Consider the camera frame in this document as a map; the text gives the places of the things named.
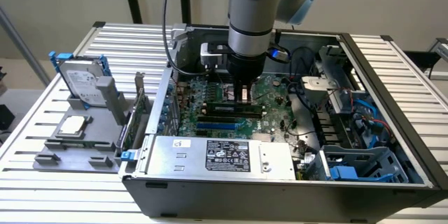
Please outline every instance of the robotic arm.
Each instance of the robotic arm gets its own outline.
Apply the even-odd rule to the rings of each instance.
[[[301,23],[313,0],[230,0],[226,70],[234,79],[234,91],[261,75],[274,20]],[[272,49],[270,58],[285,54]]]

